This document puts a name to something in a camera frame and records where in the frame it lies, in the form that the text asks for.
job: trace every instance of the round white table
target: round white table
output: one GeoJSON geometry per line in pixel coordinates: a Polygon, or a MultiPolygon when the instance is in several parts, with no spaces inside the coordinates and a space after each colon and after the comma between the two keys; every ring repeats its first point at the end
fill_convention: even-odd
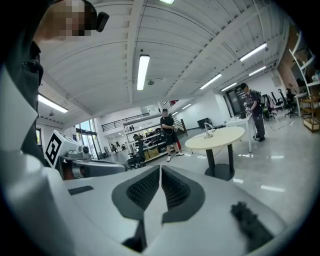
{"type": "Polygon", "coordinates": [[[188,139],[185,142],[185,146],[193,150],[206,151],[209,168],[205,171],[205,175],[229,181],[235,175],[232,143],[238,141],[244,134],[245,129],[242,127],[232,126],[220,128],[212,133],[213,137],[211,138],[205,138],[206,132],[204,132],[188,139]],[[225,145],[228,147],[229,164],[215,164],[212,149],[225,145]]]}

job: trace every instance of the black rubber pad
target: black rubber pad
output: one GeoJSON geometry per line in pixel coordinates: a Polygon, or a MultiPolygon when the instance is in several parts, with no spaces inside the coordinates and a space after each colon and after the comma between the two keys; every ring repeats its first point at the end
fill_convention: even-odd
{"type": "Polygon", "coordinates": [[[81,187],[68,189],[68,191],[69,191],[70,195],[73,196],[73,195],[84,193],[84,192],[87,192],[87,191],[90,191],[93,189],[94,188],[92,186],[81,186],[81,187]]]}
{"type": "Polygon", "coordinates": [[[162,189],[168,207],[162,223],[187,221],[201,208],[206,198],[199,183],[166,165],[162,166],[162,189]]]}
{"type": "Polygon", "coordinates": [[[159,165],[126,180],[112,191],[112,202],[122,216],[143,221],[144,211],[159,188],[159,165]]]}

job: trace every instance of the black table base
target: black table base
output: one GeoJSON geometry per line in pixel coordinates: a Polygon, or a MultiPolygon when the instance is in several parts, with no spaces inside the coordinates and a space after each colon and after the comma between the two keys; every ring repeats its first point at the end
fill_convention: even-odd
{"type": "Polygon", "coordinates": [[[215,164],[214,154],[212,149],[206,150],[206,156],[209,163],[209,168],[206,169],[205,175],[215,177],[224,181],[230,181],[235,175],[234,155],[232,144],[228,145],[229,164],[215,164]]]}

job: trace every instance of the ceiling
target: ceiling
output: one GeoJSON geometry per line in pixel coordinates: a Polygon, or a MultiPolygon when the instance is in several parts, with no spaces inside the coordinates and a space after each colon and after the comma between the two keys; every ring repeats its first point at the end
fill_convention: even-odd
{"type": "MultiPolygon", "coordinates": [[[[256,0],[256,6],[253,0],[90,2],[110,15],[103,32],[40,44],[40,92],[69,109],[51,116],[66,128],[114,111],[221,90],[264,65],[274,69],[288,38],[289,17],[267,0],[256,0]],[[264,42],[268,51],[240,62],[264,42]],[[140,54],[150,61],[144,90],[137,91],[140,54]],[[217,74],[222,77],[200,90],[217,74]]],[[[40,116],[50,113],[39,105],[40,116]]]]}

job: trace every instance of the man in black shirt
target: man in black shirt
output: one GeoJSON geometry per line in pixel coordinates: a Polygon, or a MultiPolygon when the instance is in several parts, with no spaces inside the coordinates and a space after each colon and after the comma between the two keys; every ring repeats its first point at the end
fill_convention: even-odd
{"type": "Polygon", "coordinates": [[[168,110],[164,108],[162,110],[162,117],[160,119],[160,124],[162,126],[162,130],[164,133],[165,143],[166,143],[166,152],[168,153],[168,157],[166,159],[167,162],[171,160],[171,145],[173,144],[174,151],[176,156],[183,156],[184,153],[179,152],[179,148],[177,145],[178,138],[175,132],[175,127],[173,126],[175,123],[174,119],[168,115],[168,110]]]}
{"type": "Polygon", "coordinates": [[[255,90],[251,90],[246,83],[242,83],[240,87],[245,93],[247,106],[250,108],[250,112],[253,115],[253,120],[257,131],[255,137],[259,138],[259,142],[263,142],[265,140],[265,126],[262,116],[263,108],[258,94],[255,90]]]}

